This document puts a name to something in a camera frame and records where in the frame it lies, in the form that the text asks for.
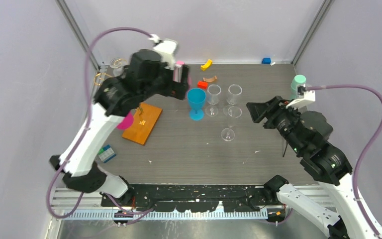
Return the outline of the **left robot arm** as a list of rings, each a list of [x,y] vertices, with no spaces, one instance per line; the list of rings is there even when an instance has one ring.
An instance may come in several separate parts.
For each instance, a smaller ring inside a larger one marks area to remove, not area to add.
[[[127,182],[100,169],[95,157],[111,132],[132,109],[153,95],[184,100],[189,90],[190,68],[182,65],[179,81],[174,81],[175,63],[167,62],[154,50],[140,50],[132,54],[122,74],[108,78],[96,92],[90,116],[83,129],[61,155],[53,155],[50,164],[64,173],[63,182],[69,189],[83,193],[110,194],[121,206],[132,202],[133,194]]]

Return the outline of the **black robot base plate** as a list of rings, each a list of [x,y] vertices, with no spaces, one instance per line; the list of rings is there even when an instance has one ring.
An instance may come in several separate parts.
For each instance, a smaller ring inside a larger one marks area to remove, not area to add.
[[[205,213],[222,209],[226,213],[256,213],[283,219],[289,207],[255,185],[132,184],[121,198],[102,195],[103,207],[133,207],[140,212]]]

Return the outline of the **blue plastic wine glass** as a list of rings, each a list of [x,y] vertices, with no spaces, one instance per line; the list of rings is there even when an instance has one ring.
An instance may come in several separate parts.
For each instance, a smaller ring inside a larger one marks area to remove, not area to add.
[[[206,100],[205,91],[201,88],[190,89],[187,93],[187,99],[190,107],[189,117],[194,121],[203,119],[204,112],[202,108]]]

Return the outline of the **clear wine glass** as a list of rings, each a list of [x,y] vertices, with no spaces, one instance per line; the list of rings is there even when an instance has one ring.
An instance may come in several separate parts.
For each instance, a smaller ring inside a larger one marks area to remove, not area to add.
[[[230,107],[237,105],[242,95],[242,87],[237,84],[232,84],[228,87],[226,96],[226,105],[223,107],[223,113],[228,115]]]
[[[124,65],[127,65],[127,60],[123,58],[114,58],[111,60],[109,66],[112,69],[113,76],[117,77],[120,76],[123,72]]]
[[[227,109],[227,127],[222,130],[220,135],[224,141],[230,142],[235,138],[234,127],[236,126],[236,123],[241,117],[241,115],[242,110],[238,106],[230,106]]]
[[[212,84],[207,88],[207,107],[205,108],[205,113],[214,117],[218,114],[217,104],[220,101],[221,87],[217,84]]]

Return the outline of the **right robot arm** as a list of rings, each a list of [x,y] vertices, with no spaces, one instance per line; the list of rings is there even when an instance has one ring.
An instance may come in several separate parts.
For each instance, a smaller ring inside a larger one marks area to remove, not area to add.
[[[333,127],[322,113],[302,113],[280,96],[265,103],[248,102],[246,107],[254,123],[279,132],[304,170],[327,192],[336,212],[300,193],[280,175],[263,185],[268,203],[290,206],[330,239],[382,239],[382,226],[370,211],[363,215],[358,206],[360,192],[352,185],[352,166],[343,151],[329,142]]]

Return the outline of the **pink plastic wine glass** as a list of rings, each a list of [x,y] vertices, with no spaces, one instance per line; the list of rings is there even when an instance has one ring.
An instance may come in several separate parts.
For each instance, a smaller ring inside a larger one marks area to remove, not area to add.
[[[131,127],[134,123],[134,115],[129,112],[127,116],[122,120],[122,122],[116,127],[119,130],[126,130]]]

